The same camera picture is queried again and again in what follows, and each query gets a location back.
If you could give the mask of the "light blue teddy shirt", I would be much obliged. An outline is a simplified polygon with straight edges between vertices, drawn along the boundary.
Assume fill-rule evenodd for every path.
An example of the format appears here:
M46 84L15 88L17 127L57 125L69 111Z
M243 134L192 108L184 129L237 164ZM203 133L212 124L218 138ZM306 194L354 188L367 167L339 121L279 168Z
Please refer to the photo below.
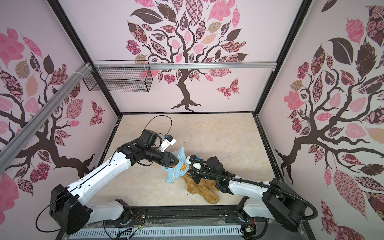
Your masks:
M191 164L190 157L186 156L184 147L180 147L177 152L172 154L179 162L174 167L162 167L167 173L165 182L168 184L173 184L176 179L184 176L190 169Z

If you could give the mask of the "brown plush teddy bear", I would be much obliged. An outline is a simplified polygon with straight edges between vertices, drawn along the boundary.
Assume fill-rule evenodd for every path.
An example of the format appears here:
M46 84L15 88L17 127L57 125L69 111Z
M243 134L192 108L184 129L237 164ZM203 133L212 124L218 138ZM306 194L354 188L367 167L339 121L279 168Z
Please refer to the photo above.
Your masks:
M193 173L186 173L181 178L184 180L186 189L191 195L202 196L208 204L216 205L220 198L217 194L219 190L216 189L216 182L208 179L200 179L199 183L196 183L192 178Z

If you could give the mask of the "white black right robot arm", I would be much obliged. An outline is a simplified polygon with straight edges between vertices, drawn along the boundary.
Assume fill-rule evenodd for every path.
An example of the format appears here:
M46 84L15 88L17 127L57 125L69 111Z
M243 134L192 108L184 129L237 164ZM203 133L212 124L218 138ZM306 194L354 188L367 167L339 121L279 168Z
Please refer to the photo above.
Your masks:
M272 219L290 232L297 232L308 207L304 200L285 183L274 178L270 182L245 180L226 171L217 157L207 161L192 155L187 157L189 176L195 183L214 182L221 193L242 196L235 214L242 222Z

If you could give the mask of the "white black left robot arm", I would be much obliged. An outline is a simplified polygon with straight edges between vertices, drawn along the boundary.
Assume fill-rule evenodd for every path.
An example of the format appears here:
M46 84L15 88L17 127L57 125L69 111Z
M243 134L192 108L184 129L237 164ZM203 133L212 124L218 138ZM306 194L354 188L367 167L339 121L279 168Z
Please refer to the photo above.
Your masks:
M51 192L50 216L60 225L66 234L72 235L84 226L102 221L118 221L127 224L131 221L131 207L121 199L104 204L90 204L91 198L107 183L125 170L142 160L156 163L162 167L174 167L179 160L167 148L176 140L165 136L160 146L155 146L159 135L143 130L141 136L125 143L113 156L91 173L64 187L56 186Z

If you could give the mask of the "aluminium rail back wall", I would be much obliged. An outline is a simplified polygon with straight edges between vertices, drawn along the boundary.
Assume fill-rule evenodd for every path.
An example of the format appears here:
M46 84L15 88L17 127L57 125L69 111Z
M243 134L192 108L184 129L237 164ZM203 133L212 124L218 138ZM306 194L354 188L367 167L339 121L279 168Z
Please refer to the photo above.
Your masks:
M239 62L239 63L149 63L133 61L93 61L96 68L144 68L148 70L191 70L191 69L275 69L276 62Z

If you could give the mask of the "aluminium rail wall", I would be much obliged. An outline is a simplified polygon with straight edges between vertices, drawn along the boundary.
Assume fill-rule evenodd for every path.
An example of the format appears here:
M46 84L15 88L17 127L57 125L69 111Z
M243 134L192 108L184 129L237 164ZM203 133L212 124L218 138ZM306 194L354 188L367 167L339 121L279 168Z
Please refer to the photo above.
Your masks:
M69 92L92 70L90 63L83 63L37 114L21 129L9 144L1 151L1 173L11 164L18 153L36 134L54 110L62 103Z
M239 63L149 63L133 61L93 61L96 68L144 68L148 70L191 70L191 69L275 69L276 62L239 62Z

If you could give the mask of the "aluminium rail left wall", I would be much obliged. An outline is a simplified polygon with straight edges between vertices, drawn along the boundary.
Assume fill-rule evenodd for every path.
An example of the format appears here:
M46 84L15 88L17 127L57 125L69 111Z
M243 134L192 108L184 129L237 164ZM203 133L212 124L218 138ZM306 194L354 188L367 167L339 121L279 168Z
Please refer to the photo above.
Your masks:
M37 114L21 129L9 144L1 151L1 173L11 164L18 153L36 134L54 110L62 103L69 92L92 70L90 63L83 63Z

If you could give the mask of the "black corner frame post left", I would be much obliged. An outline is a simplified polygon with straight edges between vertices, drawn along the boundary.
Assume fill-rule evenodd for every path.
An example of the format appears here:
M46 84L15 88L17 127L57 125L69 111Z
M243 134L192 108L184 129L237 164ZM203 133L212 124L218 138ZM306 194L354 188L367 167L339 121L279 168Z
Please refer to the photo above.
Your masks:
M108 92L108 89L104 82L102 81L102 77L100 76L98 70L96 70L92 59L90 58L85 46L83 45L81 39L79 38L76 30L74 29L73 25L71 24L69 18L67 17L64 9L62 8L61 4L57 0L47 0L48 4L50 5L51 9L55 13L57 19L61 23L62 27L64 28L65 32L67 33L68 37L72 41L74 47L76 48L77 52L79 53L82 60L89 64L91 67L91 73L93 74L94 79L96 80L97 85L100 87L101 91L103 92L104 96L106 97L108 103L110 104L112 110L116 114L118 118L120 118L123 114L119 110L115 100L113 99L112 95Z

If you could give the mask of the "black corner frame post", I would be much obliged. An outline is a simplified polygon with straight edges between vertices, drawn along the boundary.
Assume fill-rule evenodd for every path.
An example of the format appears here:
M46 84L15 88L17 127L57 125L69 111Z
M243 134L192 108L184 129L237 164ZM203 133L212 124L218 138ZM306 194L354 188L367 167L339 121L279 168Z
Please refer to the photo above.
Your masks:
M287 58L287 55L294 43L294 40L296 39L296 36L307 16L307 13L312 5L313 1L312 0L303 0L300 7L299 7L299 10L298 10L298 13L296 14L296 17L293 21L293 24L290 28L290 31L286 37L286 40L282 46L282 49L278 55L278 58L277 58L277 65L276 67L274 68L274 70L272 71L272 73L270 74L270 77L268 78L267 82L266 82L266 85L262 91L262 94L261 94L261 97L259 99L259 102L256 106L256 109L254 111L254 115L255 116L258 116L267 100L267 97L273 87L273 84L275 82L275 80L277 79L278 77L278 73L280 72L281 68L283 67L283 64Z
M65 32L67 33L68 37L72 41L74 47L76 48L77 52L79 53L82 60L89 64L91 67L91 73L93 74L94 79L96 80L97 85L100 87L101 91L103 92L104 96L106 97L108 103L110 104L112 110L116 114L118 118L120 118L123 114L119 110L115 100L113 99L112 95L108 92L108 89L104 82L102 81L102 77L100 76L98 70L96 70L92 59L90 58L85 46L83 45L81 39L79 38L76 30L74 29L73 25L71 24L69 18L67 17L64 9L62 8L61 4L57 0L47 0L48 4L50 5L51 9L55 13L57 19L61 23L62 27L64 28Z

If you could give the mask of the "black corner frame post right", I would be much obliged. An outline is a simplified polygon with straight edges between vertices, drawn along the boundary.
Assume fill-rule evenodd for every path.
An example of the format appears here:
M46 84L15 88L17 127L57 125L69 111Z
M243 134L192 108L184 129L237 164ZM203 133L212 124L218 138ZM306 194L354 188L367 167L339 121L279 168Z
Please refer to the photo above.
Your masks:
M296 17L293 21L293 24L290 28L290 31L286 37L286 40L282 46L282 49L278 55L278 58L277 58L277 65L276 67L274 68L274 70L272 71L272 73L270 74L270 77L268 78L267 82L266 82L266 85L262 91L262 94L261 94L261 97L259 99L259 102L256 106L256 109L254 111L254 115L255 116L258 116L267 100L267 97L273 87L273 84L275 82L275 80L277 79L278 77L278 73L280 72L281 68L283 67L283 64L287 58L287 55L294 43L294 40L296 39L296 36L307 16L307 13L312 5L313 1L312 0L303 0L300 7L299 7L299 10L298 10L298 13L296 14Z

